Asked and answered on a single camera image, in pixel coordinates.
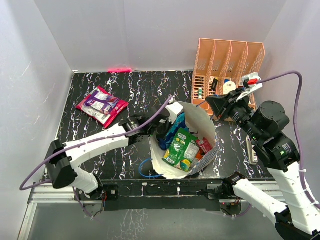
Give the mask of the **blue snack bag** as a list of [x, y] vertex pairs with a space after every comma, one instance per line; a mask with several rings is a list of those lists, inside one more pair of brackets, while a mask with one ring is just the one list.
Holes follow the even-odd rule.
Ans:
[[171, 125], [166, 134], [158, 135], [156, 137], [158, 141], [158, 146], [161, 150], [165, 151], [170, 147], [176, 133], [180, 128], [187, 132], [189, 131], [189, 128], [187, 127], [185, 120], [185, 113], [182, 112], [180, 115], [177, 116], [175, 122]]

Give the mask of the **blue checkered paper bag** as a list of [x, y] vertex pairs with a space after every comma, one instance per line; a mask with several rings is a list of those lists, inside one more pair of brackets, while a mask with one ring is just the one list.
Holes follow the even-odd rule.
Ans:
[[154, 174], [138, 171], [147, 179], [163, 177], [168, 180], [193, 176], [207, 167], [217, 156], [216, 128], [201, 107], [192, 103], [173, 101], [165, 107], [169, 116], [163, 127], [149, 139]]

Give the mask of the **orange candy pack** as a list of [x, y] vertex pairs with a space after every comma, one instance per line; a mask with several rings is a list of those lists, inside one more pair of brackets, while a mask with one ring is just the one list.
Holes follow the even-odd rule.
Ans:
[[204, 155], [205, 154], [201, 150], [199, 150], [195, 156], [195, 160], [200, 161], [204, 157]]

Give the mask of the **pink snack bag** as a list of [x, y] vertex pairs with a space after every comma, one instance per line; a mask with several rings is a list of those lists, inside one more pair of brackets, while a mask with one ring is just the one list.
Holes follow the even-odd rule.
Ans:
[[[102, 90], [104, 93], [108, 93], [105, 89], [103, 89], [101, 86], [98, 86], [96, 88], [99, 88], [100, 90]], [[84, 113], [86, 113], [87, 115], [89, 115], [90, 117], [92, 117], [93, 119], [95, 119], [96, 121], [98, 121], [100, 124], [103, 125], [103, 127], [106, 129], [110, 126], [110, 124], [115, 120], [115, 118], [129, 105], [129, 103], [125, 100], [120, 99], [117, 106], [113, 109], [113, 111], [108, 114], [105, 115], [101, 112], [99, 112], [98, 110], [95, 110], [94, 108], [90, 107], [90, 106], [85, 106], [85, 100], [87, 100], [89, 98], [89, 96], [91, 95], [91, 93], [89, 93], [77, 106], [76, 109], [83, 111]]]

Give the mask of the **magenta purple candy pack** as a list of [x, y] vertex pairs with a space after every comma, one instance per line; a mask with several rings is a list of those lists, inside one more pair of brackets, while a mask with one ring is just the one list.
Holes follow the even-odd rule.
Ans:
[[84, 101], [86, 107], [92, 107], [93, 109], [101, 112], [104, 115], [110, 114], [119, 103], [120, 99], [109, 93], [104, 93], [101, 89], [96, 88]]

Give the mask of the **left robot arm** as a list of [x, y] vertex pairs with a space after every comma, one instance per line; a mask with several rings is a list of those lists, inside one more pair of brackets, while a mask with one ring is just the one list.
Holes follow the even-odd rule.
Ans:
[[111, 128], [77, 141], [51, 143], [46, 163], [49, 179], [54, 189], [73, 187], [87, 198], [97, 200], [104, 193], [100, 178], [85, 171], [81, 165], [110, 151], [141, 142], [153, 134], [168, 132], [173, 112], [168, 107], [153, 109], [153, 115], [135, 114]]

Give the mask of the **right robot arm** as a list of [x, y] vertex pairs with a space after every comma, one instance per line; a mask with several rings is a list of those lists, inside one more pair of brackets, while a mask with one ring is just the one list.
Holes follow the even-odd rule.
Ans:
[[269, 196], [239, 172], [224, 178], [222, 185], [209, 193], [247, 201], [274, 224], [284, 240], [318, 240], [320, 210], [308, 199], [301, 183], [302, 157], [294, 142], [282, 132], [290, 122], [285, 109], [278, 102], [265, 101], [253, 110], [249, 98], [238, 99], [239, 95], [235, 90], [205, 100], [217, 119], [231, 118], [249, 136], [253, 150], [273, 176], [285, 201]]

